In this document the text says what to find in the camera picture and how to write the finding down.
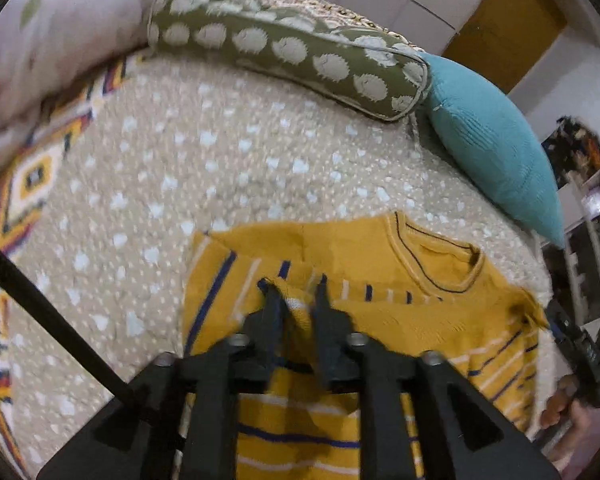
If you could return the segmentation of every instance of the human hand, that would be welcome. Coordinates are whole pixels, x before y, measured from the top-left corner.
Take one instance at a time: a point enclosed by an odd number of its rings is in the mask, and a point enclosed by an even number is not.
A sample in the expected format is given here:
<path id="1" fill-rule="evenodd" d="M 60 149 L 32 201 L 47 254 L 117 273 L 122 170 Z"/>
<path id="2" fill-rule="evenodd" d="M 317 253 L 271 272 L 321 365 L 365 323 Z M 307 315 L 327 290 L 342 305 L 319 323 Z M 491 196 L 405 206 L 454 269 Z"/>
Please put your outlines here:
<path id="1" fill-rule="evenodd" d="M 565 376 L 558 381 L 558 390 L 546 402 L 546 407 L 540 415 L 540 427 L 545 429 L 558 424 L 560 418 L 568 414 L 572 426 L 549 452 L 547 458 L 558 469 L 564 468 L 571 459 L 573 452 L 582 441 L 591 424 L 589 413 L 577 399 L 570 395 L 574 376 Z"/>

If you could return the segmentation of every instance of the green leaf print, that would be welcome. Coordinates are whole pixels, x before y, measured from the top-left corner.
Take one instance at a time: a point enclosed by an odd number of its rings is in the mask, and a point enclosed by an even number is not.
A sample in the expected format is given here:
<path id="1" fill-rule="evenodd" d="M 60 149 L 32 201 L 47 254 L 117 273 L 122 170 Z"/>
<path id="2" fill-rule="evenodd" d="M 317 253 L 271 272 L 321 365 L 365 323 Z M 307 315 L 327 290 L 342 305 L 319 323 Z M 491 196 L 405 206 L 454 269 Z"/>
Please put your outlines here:
<path id="1" fill-rule="evenodd" d="M 27 26 L 27 23 L 36 15 L 36 12 L 40 9 L 42 0 L 28 0 L 24 7 L 22 7 L 22 13 L 20 15 L 20 30 Z"/>

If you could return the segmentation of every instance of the colorful woven textile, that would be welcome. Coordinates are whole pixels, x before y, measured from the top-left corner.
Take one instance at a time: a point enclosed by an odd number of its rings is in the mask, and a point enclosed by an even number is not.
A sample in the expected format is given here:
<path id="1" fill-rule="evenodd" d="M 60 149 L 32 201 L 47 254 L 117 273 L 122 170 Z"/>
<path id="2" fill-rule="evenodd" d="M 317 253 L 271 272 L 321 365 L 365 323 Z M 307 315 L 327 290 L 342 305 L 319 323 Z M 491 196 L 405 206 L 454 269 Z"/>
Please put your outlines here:
<path id="1" fill-rule="evenodd" d="M 17 262 L 40 218 L 68 150 L 94 120 L 106 97 L 120 88 L 143 59 L 144 53 L 138 53 L 116 60 L 78 86 L 78 92 L 65 92 L 52 100 L 26 147 L 0 176 L 0 250 L 11 260 Z M 26 476 L 12 433 L 9 308 L 8 296 L 0 288 L 0 449 Z"/>

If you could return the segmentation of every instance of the beige bedspread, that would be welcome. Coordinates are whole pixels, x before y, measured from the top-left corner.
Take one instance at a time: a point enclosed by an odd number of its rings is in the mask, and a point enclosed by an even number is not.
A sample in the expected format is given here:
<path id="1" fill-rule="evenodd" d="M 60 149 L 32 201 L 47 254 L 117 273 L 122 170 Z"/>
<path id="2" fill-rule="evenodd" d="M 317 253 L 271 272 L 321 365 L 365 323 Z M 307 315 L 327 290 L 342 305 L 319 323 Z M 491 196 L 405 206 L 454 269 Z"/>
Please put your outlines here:
<path id="1" fill-rule="evenodd" d="M 404 210 L 481 246 L 546 304 L 532 239 L 418 123 L 421 149 L 408 122 L 379 123 L 237 68 L 152 60 L 70 152 L 20 266 L 125 379 L 157 353 L 180 351 L 194 228 Z M 14 432 L 35 473 L 109 396 L 19 308 L 10 330 Z M 547 341 L 537 402 L 552 387 Z"/>

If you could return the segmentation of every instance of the yellow sweater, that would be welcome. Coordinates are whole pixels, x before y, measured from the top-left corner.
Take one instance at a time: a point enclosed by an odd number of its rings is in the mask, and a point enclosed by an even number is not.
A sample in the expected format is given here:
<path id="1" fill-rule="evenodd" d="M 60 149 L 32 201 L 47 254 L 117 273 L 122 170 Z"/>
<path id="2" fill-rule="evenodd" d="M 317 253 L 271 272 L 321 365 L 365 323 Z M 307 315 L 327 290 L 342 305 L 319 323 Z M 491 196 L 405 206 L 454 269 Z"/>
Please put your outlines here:
<path id="1" fill-rule="evenodd" d="M 509 285 L 484 253 L 410 223 L 401 213 L 354 221 L 253 224 L 195 233 L 183 313 L 185 353 L 205 352 L 262 306 L 273 280 L 287 298 L 285 351 L 270 391 L 240 400 L 238 478 L 335 479 L 359 474 L 355 395 L 313 375 L 306 306 L 325 274 L 334 308 L 387 348 L 441 351 L 520 429 L 535 391 L 541 307 Z M 410 434 L 416 436 L 408 396 Z M 417 442 L 413 445 L 418 473 Z"/>

